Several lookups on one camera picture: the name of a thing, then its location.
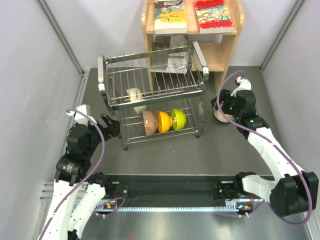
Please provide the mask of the dark blue bowl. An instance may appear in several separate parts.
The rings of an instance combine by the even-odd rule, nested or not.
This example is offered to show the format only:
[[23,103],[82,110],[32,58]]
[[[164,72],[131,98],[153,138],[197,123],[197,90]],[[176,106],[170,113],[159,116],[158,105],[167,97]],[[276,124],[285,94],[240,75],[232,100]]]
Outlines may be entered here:
[[220,123],[224,123],[224,124],[229,123],[229,121],[221,114],[219,110],[213,110],[213,116]]

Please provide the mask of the steel two-tier dish rack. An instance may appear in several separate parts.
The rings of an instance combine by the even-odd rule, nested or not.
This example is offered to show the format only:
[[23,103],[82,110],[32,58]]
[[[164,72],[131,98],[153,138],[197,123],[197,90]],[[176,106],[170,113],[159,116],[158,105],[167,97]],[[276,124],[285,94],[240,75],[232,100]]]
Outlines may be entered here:
[[[120,121],[119,141],[123,150],[127,150],[130,144],[165,137],[201,136],[204,126],[203,95],[209,68],[197,41],[181,49],[188,51],[186,74],[151,71],[153,50],[97,58],[98,88],[107,109]],[[127,94],[130,88],[139,88],[143,100],[130,102]],[[178,131],[170,128],[166,133],[156,131],[152,136],[146,136],[142,114],[137,115],[134,111],[134,107],[143,105],[154,114],[181,109],[186,115],[186,125]]]

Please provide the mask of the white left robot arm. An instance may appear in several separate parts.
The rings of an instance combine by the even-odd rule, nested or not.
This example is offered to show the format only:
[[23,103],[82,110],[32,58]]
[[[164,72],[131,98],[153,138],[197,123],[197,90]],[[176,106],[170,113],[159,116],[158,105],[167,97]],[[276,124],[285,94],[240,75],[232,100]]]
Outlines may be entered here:
[[102,198],[114,191],[111,177],[94,172],[91,158],[98,145],[120,135],[120,122],[101,115],[106,126],[78,110],[69,129],[65,153],[56,164],[53,194],[40,240],[80,240]]

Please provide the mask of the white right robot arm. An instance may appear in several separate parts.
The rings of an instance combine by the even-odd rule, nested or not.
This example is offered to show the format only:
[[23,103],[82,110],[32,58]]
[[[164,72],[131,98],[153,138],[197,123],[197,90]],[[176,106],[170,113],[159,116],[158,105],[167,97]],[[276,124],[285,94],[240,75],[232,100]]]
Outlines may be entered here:
[[266,200],[279,217],[313,211],[317,206],[319,178],[297,165],[274,138],[267,122],[256,109],[256,97],[251,90],[222,89],[211,101],[214,110],[234,117],[237,130],[259,153],[269,167],[273,180],[253,172],[236,175],[233,192],[239,198],[250,193]]

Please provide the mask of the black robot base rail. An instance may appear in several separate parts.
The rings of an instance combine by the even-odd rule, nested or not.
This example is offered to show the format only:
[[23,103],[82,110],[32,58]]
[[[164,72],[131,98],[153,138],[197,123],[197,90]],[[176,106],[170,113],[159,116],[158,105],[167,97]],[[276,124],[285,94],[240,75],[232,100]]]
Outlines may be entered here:
[[127,208],[224,207],[226,201],[251,200],[237,193],[234,175],[113,174],[105,199],[125,198]]

